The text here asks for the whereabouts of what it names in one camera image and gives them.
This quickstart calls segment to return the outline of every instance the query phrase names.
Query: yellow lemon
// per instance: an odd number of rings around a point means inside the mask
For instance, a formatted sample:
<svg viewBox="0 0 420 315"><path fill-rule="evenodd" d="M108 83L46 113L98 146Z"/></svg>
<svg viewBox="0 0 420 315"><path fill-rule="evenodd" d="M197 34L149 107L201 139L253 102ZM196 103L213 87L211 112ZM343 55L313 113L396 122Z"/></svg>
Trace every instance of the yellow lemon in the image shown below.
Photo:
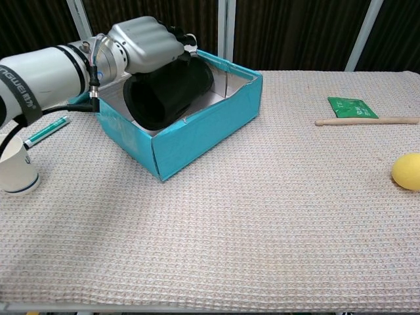
<svg viewBox="0 0 420 315"><path fill-rule="evenodd" d="M406 154L396 160L392 177L405 189L420 190L420 153Z"/></svg>

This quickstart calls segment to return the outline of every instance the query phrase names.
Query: green card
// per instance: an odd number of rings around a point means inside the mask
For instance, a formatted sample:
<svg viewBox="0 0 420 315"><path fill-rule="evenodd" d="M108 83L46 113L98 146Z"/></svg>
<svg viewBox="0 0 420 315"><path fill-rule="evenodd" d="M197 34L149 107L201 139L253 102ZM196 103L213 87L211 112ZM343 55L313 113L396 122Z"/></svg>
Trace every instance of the green card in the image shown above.
<svg viewBox="0 0 420 315"><path fill-rule="evenodd" d="M329 97L328 100L338 118L378 118L363 100L339 97Z"/></svg>

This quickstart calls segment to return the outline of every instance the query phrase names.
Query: teal box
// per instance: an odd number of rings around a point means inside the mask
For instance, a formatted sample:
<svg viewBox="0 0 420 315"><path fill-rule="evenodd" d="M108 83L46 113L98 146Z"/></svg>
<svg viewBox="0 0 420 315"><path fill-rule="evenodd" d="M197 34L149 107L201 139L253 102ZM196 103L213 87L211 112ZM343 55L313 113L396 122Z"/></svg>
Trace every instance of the teal box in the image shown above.
<svg viewBox="0 0 420 315"><path fill-rule="evenodd" d="M259 113L263 77L203 51L215 82L184 116L160 131L143 129L123 98L125 79L100 91L97 118L105 133L161 180L180 171Z"/></svg>

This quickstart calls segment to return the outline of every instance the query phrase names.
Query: table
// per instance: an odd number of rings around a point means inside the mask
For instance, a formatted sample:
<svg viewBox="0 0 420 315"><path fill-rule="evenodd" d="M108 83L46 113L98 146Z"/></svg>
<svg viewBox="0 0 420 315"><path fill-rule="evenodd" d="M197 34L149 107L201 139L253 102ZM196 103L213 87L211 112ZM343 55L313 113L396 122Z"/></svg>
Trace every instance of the table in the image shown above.
<svg viewBox="0 0 420 315"><path fill-rule="evenodd" d="M420 76L262 73L259 117L164 183L68 114L36 192L0 194L3 306L420 311L420 193L390 177L420 126L314 125L328 96L420 116Z"/></svg>

